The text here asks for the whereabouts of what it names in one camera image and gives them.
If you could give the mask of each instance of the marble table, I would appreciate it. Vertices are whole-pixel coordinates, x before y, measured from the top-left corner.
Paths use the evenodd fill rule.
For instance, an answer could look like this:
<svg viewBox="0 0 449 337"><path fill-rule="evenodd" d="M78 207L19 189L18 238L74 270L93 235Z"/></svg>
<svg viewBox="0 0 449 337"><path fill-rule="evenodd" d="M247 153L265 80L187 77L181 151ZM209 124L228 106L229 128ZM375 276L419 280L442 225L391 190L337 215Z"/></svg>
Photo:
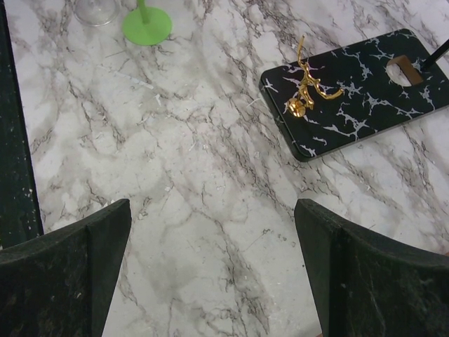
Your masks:
<svg viewBox="0 0 449 337"><path fill-rule="evenodd" d="M105 336L316 336L298 198L449 250L448 109L303 164L257 88L301 34L314 55L407 27L433 51L446 0L151 4L174 21L152 48L120 32L131 0L100 28L70 0L6 0L45 231L131 200Z"/></svg>

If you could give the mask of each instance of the green stem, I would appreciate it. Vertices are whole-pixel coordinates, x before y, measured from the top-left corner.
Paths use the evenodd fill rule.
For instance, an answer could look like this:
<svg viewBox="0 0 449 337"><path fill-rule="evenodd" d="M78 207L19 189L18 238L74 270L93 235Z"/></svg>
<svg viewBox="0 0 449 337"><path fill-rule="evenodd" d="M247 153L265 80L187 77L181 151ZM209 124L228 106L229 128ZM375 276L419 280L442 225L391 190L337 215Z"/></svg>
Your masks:
<svg viewBox="0 0 449 337"><path fill-rule="evenodd" d="M147 7L145 6L145 0L138 0L138 6L140 16L142 16L142 22L147 24L149 22Z"/></svg>

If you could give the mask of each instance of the clear glass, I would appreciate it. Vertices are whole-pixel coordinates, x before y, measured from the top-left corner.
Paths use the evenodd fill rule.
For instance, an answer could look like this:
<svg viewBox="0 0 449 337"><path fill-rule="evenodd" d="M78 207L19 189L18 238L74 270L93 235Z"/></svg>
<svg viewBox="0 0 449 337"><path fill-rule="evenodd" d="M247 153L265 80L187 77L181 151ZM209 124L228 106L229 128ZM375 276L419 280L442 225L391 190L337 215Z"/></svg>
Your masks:
<svg viewBox="0 0 449 337"><path fill-rule="evenodd" d="M119 5L116 0L77 0L74 14L84 25L102 26L115 19Z"/></svg>

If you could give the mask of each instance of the white marble surface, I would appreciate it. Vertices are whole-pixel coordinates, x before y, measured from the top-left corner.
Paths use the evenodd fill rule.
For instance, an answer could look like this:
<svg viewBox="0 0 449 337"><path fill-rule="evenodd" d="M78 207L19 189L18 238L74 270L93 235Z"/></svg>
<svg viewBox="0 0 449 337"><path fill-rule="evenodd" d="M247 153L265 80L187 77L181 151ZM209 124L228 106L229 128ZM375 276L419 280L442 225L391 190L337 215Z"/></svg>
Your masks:
<svg viewBox="0 0 449 337"><path fill-rule="evenodd" d="M152 48L120 19L82 27L69 1L6 0L46 231L131 200L105 336L316 336L297 198L449 250L449 110L301 164L257 89L301 34L308 55L402 27L434 50L446 0L151 4L174 21Z"/></svg>

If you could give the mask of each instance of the gold monkey figurine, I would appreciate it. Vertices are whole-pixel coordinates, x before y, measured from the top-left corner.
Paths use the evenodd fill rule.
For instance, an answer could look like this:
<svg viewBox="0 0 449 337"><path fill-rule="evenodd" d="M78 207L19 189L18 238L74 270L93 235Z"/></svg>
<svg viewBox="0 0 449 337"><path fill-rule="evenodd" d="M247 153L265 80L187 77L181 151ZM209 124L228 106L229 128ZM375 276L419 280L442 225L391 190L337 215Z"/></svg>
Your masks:
<svg viewBox="0 0 449 337"><path fill-rule="evenodd" d="M309 86L313 86L316 92L319 93L320 96L325 100L333 100L343 94L343 89L341 88L338 89L338 91L336 93L333 93L332 95L328 95L327 93L321 90L321 88L319 87L320 79L314 79L312 75L310 75L309 63L301 61L301 50L303 42L304 42L304 35L302 35L300 45L297 49L297 63L301 67L301 69L304 70L304 76L300 82L300 88L297 92L298 98L291 98L287 102L288 110L295 117L303 117L306 114L307 108L309 108L310 110L314 109L315 102L310 97Z"/></svg>

